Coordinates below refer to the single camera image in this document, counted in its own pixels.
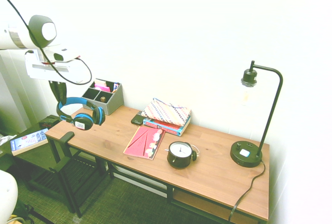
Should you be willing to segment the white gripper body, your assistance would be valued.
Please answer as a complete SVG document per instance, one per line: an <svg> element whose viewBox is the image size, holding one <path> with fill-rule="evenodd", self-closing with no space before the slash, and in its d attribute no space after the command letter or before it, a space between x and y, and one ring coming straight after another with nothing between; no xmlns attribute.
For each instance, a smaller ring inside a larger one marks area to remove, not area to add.
<svg viewBox="0 0 332 224"><path fill-rule="evenodd" d="M79 67L81 62L71 60L67 62L55 61L53 66L46 61L41 61L38 50L28 50L25 52L25 66L27 74L34 79L43 79L57 82L81 82Z"/></svg>

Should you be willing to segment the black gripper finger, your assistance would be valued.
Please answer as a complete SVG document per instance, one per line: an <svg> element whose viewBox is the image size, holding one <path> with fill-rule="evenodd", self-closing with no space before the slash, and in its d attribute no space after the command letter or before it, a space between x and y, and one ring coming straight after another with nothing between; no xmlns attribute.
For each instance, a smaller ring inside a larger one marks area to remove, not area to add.
<svg viewBox="0 0 332 224"><path fill-rule="evenodd" d="M51 88L51 91L56 98L56 100L59 102L60 101L60 93L59 93L59 87L58 87L58 82L56 81L49 81L49 85Z"/></svg>
<svg viewBox="0 0 332 224"><path fill-rule="evenodd" d="M66 83L60 82L59 83L59 101L64 105L64 104L66 104L66 99L67 99Z"/></svg>

